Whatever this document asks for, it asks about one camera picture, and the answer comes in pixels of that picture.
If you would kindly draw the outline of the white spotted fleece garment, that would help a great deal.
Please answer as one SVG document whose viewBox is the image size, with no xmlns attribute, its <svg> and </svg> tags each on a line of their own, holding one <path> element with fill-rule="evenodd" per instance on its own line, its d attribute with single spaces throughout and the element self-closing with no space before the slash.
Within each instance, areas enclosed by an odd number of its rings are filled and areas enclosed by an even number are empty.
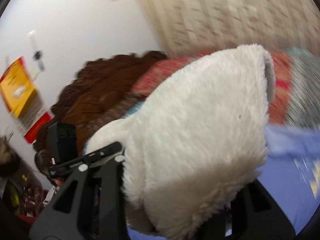
<svg viewBox="0 0 320 240">
<path fill-rule="evenodd" d="M 206 55 L 163 81 L 130 116 L 98 129 L 91 153 L 125 149 L 123 193 L 129 226 L 191 239 L 258 176 L 274 98 L 270 53 L 257 44 Z"/>
</svg>

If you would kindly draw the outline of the blue printed bed sheet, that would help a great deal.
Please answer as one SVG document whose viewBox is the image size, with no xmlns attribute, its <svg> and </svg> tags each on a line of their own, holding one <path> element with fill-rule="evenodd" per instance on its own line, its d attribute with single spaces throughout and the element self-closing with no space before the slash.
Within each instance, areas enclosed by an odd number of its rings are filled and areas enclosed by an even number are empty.
<svg viewBox="0 0 320 240">
<path fill-rule="evenodd" d="M 151 227 L 129 223 L 131 239 L 226 239 L 231 201 L 258 180 L 291 222 L 294 239 L 319 229 L 319 133 L 268 125 L 257 132 L 158 134 L 128 157 L 128 190 Z"/>
</svg>

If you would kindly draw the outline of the carved wooden headboard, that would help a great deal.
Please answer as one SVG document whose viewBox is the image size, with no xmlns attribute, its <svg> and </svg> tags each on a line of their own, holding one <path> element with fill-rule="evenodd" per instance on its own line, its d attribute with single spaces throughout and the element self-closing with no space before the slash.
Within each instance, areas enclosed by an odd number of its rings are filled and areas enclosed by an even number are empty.
<svg viewBox="0 0 320 240">
<path fill-rule="evenodd" d="M 82 152 L 92 135 L 89 124 L 126 98 L 132 98 L 131 87 L 156 62 L 167 59 L 160 51 L 115 55 L 110 59 L 86 62 L 71 84 L 67 85 L 52 105 L 53 119 L 44 124 L 37 133 L 33 149 L 48 150 L 48 128 L 54 122 L 75 125 L 76 146 Z"/>
</svg>

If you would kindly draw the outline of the red floral patchwork quilt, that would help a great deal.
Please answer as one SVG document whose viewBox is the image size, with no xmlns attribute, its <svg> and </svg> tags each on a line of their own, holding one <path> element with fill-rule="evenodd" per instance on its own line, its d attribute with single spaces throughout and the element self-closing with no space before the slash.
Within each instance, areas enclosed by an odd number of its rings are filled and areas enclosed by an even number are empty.
<svg viewBox="0 0 320 240">
<path fill-rule="evenodd" d="M 319 129 L 319 57 L 307 50 L 239 46 L 162 60 L 131 90 L 149 96 L 157 87 L 164 97 L 209 88 L 219 103 L 263 122 Z"/>
</svg>

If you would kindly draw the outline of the beige leaf pattern curtain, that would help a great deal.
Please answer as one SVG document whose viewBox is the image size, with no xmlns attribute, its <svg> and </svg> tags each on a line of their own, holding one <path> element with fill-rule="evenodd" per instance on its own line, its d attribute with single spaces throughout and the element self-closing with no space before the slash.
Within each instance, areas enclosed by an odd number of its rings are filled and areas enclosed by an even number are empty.
<svg viewBox="0 0 320 240">
<path fill-rule="evenodd" d="M 253 43 L 319 54 L 319 9 L 313 0 L 138 1 L 170 56 Z"/>
</svg>

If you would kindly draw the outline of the wall calendar red yellow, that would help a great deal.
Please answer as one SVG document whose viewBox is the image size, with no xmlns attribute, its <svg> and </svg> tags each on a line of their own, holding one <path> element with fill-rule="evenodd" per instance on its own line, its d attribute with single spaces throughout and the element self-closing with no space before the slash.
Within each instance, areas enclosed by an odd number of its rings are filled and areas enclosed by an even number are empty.
<svg viewBox="0 0 320 240">
<path fill-rule="evenodd" d="M 23 57 L 15 60 L 1 76 L 1 98 L 18 130 L 29 144 L 40 128 L 52 119 Z"/>
</svg>

